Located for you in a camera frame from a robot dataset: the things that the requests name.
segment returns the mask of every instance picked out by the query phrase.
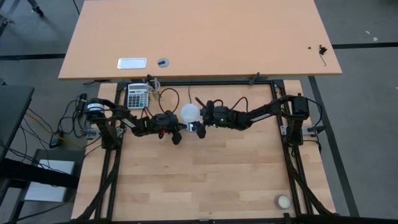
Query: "cable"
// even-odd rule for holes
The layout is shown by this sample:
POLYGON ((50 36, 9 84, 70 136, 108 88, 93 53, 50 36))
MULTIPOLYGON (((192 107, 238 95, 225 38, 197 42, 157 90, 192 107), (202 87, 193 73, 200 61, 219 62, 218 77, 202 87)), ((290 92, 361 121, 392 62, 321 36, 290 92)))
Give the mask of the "cable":
POLYGON ((35 214, 27 215, 27 216, 18 218, 18 219, 16 219, 16 220, 12 220, 12 221, 6 222, 6 223, 4 223, 4 224, 13 224, 13 223, 17 223, 17 222, 19 222, 19 221, 25 220, 25 219, 27 219, 27 218, 31 218, 31 217, 35 217, 35 216, 37 216, 37 215, 45 214, 45 213, 51 212, 52 210, 55 210, 55 209, 57 209, 57 208, 59 208, 59 207, 62 207, 62 206, 64 206, 64 205, 68 204, 68 203, 69 203, 69 202, 65 202, 65 203, 62 203, 62 204, 60 204, 60 205, 57 205, 57 206, 55 206, 55 207, 53 207, 53 208, 44 210, 44 211, 42 211, 42 212, 37 212, 37 213, 35 213, 35 214))
POLYGON ((26 134, 25 134, 25 131, 24 131, 23 128, 22 128, 22 133, 24 134, 24 139, 25 139, 25 154, 27 154, 27 140, 26 140, 26 134))
POLYGON ((76 2, 75 2, 75 0, 73 0, 73 3, 74 3, 74 5, 75 5, 75 8, 76 8, 77 14, 79 14, 79 16, 80 16, 80 11, 79 11, 79 8, 77 8, 77 5, 76 5, 76 2))
POLYGON ((311 99, 309 99, 309 98, 307 98, 307 100, 308 100, 308 101, 311 101, 312 103, 315 103, 315 104, 318 106, 318 108, 319 108, 319 112, 320 112, 319 120, 318 120, 317 123, 313 126, 314 128, 316 128, 317 125, 318 125, 318 124, 321 122, 321 120, 322 120, 323 108, 322 108, 322 105, 320 105, 320 104, 317 103, 316 101, 311 100, 311 99))
POLYGON ((66 172, 64 172, 64 171, 51 168, 51 167, 48 166, 48 165, 41 164, 39 161, 37 161, 37 160, 34 159, 33 157, 28 156, 27 154, 23 154, 23 153, 21 153, 21 152, 15 150, 15 149, 12 149, 12 148, 8 147, 8 150, 9 150, 10 152, 12 152, 14 155, 18 156, 18 157, 25 157, 27 160, 29 160, 29 161, 31 161, 31 162, 37 164, 38 166, 41 166, 41 168, 43 168, 43 169, 44 169, 44 167, 47 167, 48 169, 50 169, 50 170, 52 170, 52 171, 57 171, 57 172, 60 172, 60 173, 63 173, 63 174, 68 174, 68 173, 66 173, 66 172))
POLYGON ((189 82, 189 85, 188 85, 189 103, 192 103, 192 99, 191 99, 191 84, 192 84, 192 80, 189 82))
POLYGON ((49 134, 56 136, 57 138, 61 139, 61 140, 64 141, 64 142, 67 142, 67 143, 70 143, 70 144, 74 145, 74 146, 75 146, 76 148, 78 148, 78 149, 81 149, 81 147, 80 147, 78 144, 74 143, 73 141, 64 139, 64 138, 61 137, 61 136, 58 136, 58 135, 56 135, 56 134, 54 134, 54 133, 51 133, 49 130, 47 130, 47 128, 44 127, 44 125, 43 125, 42 123, 40 123, 40 121, 39 121, 38 119, 36 119, 36 118, 33 117, 32 115, 30 115, 29 113, 26 113, 26 115, 27 115, 28 117, 32 118, 36 123, 38 123, 38 124, 39 124, 46 132, 48 132, 49 134))
POLYGON ((35 131, 33 131, 33 129, 30 127, 29 123, 27 122, 27 120, 26 120, 25 118, 23 118, 23 120, 25 121, 25 123, 26 123, 26 125, 28 126, 28 128, 34 133, 34 136, 39 140, 39 143, 43 146, 43 148, 44 148, 44 150, 45 150, 45 152, 46 152, 46 154, 47 154, 47 164, 48 164, 49 167, 50 167, 50 162, 49 162, 49 160, 50 160, 50 158, 49 158, 49 150, 42 144, 41 139, 39 138, 39 135, 38 135, 35 131))
POLYGON ((317 103, 315 100, 311 100, 309 98, 307 98, 308 101, 311 101, 312 103, 315 103, 318 106, 319 109, 319 120, 315 123, 315 125, 313 126, 314 130, 315 130, 315 136, 317 137, 317 140, 304 140, 304 141, 315 141, 318 144, 318 148, 321 151, 322 150, 322 145, 321 142, 319 141, 319 136, 318 136, 318 131, 317 131, 317 125, 321 122, 322 120, 322 116, 323 116, 323 108, 322 105, 317 103))
POLYGON ((318 139, 318 140, 303 140, 303 141, 311 141, 311 142, 316 142, 316 143, 318 144, 318 148, 319 148, 319 150, 321 150, 321 149, 322 149, 322 146, 321 146, 321 143, 319 142, 319 139, 318 139))
POLYGON ((51 128, 51 125, 49 125, 41 116, 39 116, 37 113, 35 113, 35 111, 33 111, 30 108, 28 108, 28 110, 32 112, 34 115, 36 115, 38 118, 40 118, 50 128, 51 132, 54 133, 54 130, 51 128))
POLYGON ((147 113, 147 111, 145 110, 145 107, 142 109, 142 111, 141 111, 141 118, 142 118, 142 116, 144 115, 144 112, 145 112, 145 114, 148 116, 148 113, 147 113))
POLYGON ((65 134, 70 134, 70 133, 72 133, 72 131, 73 131, 73 130, 70 130, 69 132, 67 132, 67 131, 64 131, 63 128, 62 128, 62 121, 63 121, 64 119, 66 119, 66 118, 72 119, 72 117, 66 116, 66 114, 67 114, 67 112, 68 112, 69 106, 70 106, 73 102, 76 102, 76 100, 71 100, 71 101, 67 104, 67 107, 65 108, 65 112, 63 113, 61 119, 58 121, 58 125, 57 125, 58 130, 61 130, 61 131, 64 132, 65 134))
POLYGON ((217 103, 217 102, 221 102, 221 106, 224 106, 224 102, 222 100, 217 99, 217 100, 213 101, 213 103, 217 103))
POLYGON ((243 99, 246 100, 246 112, 248 113, 249 112, 249 101, 245 96, 238 99, 238 101, 235 103, 235 105, 230 110, 233 110, 235 108, 235 106, 238 105, 238 103, 243 99))
POLYGON ((101 147, 101 146, 102 146, 102 145, 99 145, 99 146, 95 147, 94 149, 92 149, 90 152, 87 152, 87 153, 85 154, 85 156, 83 157, 83 159, 84 159, 86 156, 88 156, 88 154, 92 153, 95 149, 97 149, 97 148, 99 148, 99 147, 101 147))
POLYGON ((92 85, 94 83, 103 83, 103 82, 109 82, 111 80, 94 80, 94 81, 90 81, 90 82, 85 82, 83 83, 83 85, 92 85))
POLYGON ((166 114, 166 112, 165 112, 165 111, 163 110, 163 108, 162 108, 162 105, 160 104, 160 99, 161 99, 161 97, 162 97, 162 94, 163 94, 163 92, 166 91, 166 90, 173 90, 173 91, 177 94, 177 98, 178 98, 178 100, 177 100, 177 105, 175 106, 174 110, 172 111, 172 113, 174 113, 174 112, 177 110, 178 105, 180 104, 180 95, 179 95, 179 93, 178 93, 176 90, 174 90, 173 88, 166 88, 166 89, 164 89, 164 90, 160 93, 160 95, 159 95, 159 100, 158 100, 158 102, 159 102, 159 107, 160 107, 160 109, 162 110, 162 112, 166 114))
POLYGON ((96 141, 100 140, 102 136, 98 137, 97 139, 95 139, 94 141, 90 142, 89 144, 87 144, 85 147, 83 147, 83 149, 87 148, 88 146, 94 144, 96 141))
POLYGON ((46 143, 47 145, 49 145, 49 144, 50 144, 50 143, 48 143, 48 142, 44 141, 43 139, 41 139, 41 138, 38 138, 38 137, 37 137, 35 134, 33 134, 32 132, 30 132, 30 131, 26 130, 24 127, 20 126, 19 128, 21 128, 22 130, 24 130, 25 132, 27 132, 27 133, 28 133, 28 134, 30 134, 31 136, 33 136, 33 137, 37 138, 38 140, 40 140, 40 141, 42 141, 42 142, 46 143))
POLYGON ((144 107, 144 109, 149 113, 149 115, 151 116, 151 117, 153 117, 154 115, 152 115, 152 113, 149 111, 149 108, 148 107, 144 107))

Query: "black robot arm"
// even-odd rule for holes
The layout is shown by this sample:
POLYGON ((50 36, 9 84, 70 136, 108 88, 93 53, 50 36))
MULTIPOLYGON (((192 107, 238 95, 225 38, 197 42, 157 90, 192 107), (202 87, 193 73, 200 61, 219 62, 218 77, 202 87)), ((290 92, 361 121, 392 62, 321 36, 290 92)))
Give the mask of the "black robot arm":
POLYGON ((162 138, 164 134, 173 134, 173 143, 179 144, 181 141, 181 134, 179 131, 186 128, 184 124, 178 122, 177 116, 171 111, 166 111, 164 114, 156 114, 149 118, 137 118, 133 116, 129 110, 124 106, 115 105, 109 100, 93 98, 87 102, 87 110, 85 111, 87 120, 91 124, 96 124, 101 132, 103 139, 103 148, 114 149, 119 144, 119 136, 114 127, 109 125, 110 120, 118 120, 124 123, 131 129, 133 135, 141 137, 148 134, 158 134, 162 138), (105 111, 112 111, 112 116, 107 118, 105 111))
POLYGON ((199 138, 205 137, 205 126, 231 128, 243 131, 250 128, 255 122, 261 121, 270 116, 281 115, 289 121, 286 135, 287 142, 290 144, 303 144, 302 124, 310 115, 308 99, 304 96, 284 96, 248 112, 231 110, 223 105, 215 106, 214 101, 207 101, 206 105, 204 105, 198 98, 195 99, 203 107, 200 110, 203 124, 200 124, 199 122, 195 123, 199 138), (287 102, 291 102, 292 114, 286 113, 281 108, 281 106, 287 102))

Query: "floor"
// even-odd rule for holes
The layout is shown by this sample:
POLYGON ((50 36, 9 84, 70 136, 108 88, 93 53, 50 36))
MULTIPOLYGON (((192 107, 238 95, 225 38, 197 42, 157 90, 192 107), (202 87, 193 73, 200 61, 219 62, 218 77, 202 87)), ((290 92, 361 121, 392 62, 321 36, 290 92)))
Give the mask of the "floor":
MULTIPOLYGON (((398 1, 395 0, 315 0, 332 44, 355 44, 398 41, 398 1)), ((65 53, 72 37, 78 13, 73 1, 38 0, 46 18, 39 19, 25 0, 7 0, 1 10, 8 12, 15 24, 9 24, 0 37, 0 55, 65 53)), ((81 9, 83 0, 76 0, 81 9)), ((353 189, 358 210, 363 217, 398 219, 398 48, 335 50, 343 75, 317 78, 329 119, 333 125, 340 154, 353 189)), ((56 126, 67 102, 80 93, 96 96, 98 84, 83 86, 84 81, 60 81, 63 59, 0 61, 0 78, 10 85, 35 87, 30 107, 56 126)), ((307 77, 302 81, 305 95, 313 98, 307 77)), ((316 108, 312 119, 316 121, 316 108)), ((28 119, 45 140, 50 136, 28 119)), ((68 136, 79 145, 82 139, 68 136)), ((325 133, 320 135, 322 158, 337 212, 348 215, 345 199, 331 158, 325 133)), ((41 148, 27 135, 28 155, 41 148)), ((12 143, 24 150, 19 131, 12 143)), ((75 150, 64 145, 60 150, 75 150)), ((9 218, 17 190, 10 190, 0 208, 0 223, 9 218)), ((21 216, 40 212, 56 203, 29 202, 21 216)), ((68 221, 72 204, 24 220, 21 223, 68 221)))

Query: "wooden tabletop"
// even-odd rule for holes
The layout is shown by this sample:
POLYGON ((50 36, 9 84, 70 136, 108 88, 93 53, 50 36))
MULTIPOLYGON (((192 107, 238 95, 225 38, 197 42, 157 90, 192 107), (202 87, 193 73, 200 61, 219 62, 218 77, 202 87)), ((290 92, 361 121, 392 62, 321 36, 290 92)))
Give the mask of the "wooden tabletop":
POLYGON ((313 0, 85 1, 59 78, 257 72, 341 74, 313 0), (328 49, 325 63, 319 45, 328 49), (146 58, 147 65, 119 70, 119 58, 146 58), (169 66, 160 68, 160 58, 169 66))
MULTIPOLYGON (((302 92, 299 81, 285 81, 287 94, 302 92)), ((181 107, 189 103, 187 86, 174 86, 181 107)), ((202 101, 220 98, 232 106, 242 96, 249 110, 272 99, 269 85, 191 86, 191 95, 202 101)), ((116 84, 102 84, 98 97, 113 100, 116 84)), ((172 110, 177 97, 166 91, 162 107, 172 110)), ((152 114, 160 113, 156 101, 152 114)), ((241 102, 237 110, 244 110, 241 102)), ((207 128, 205 139, 181 131, 182 141, 172 144, 171 135, 135 137, 127 131, 121 153, 119 179, 113 210, 114 221, 192 220, 213 218, 276 218, 289 212, 275 204, 275 198, 291 198, 289 181, 275 117, 253 124, 245 131, 207 128)), ((87 148, 92 150, 99 141, 87 148)), ((300 146, 308 186, 318 199, 334 211, 328 182, 317 144, 300 146)), ((79 216, 93 199, 100 182, 104 149, 97 149, 84 161, 72 217, 79 216)), ((105 214, 107 202, 104 203, 105 214)))

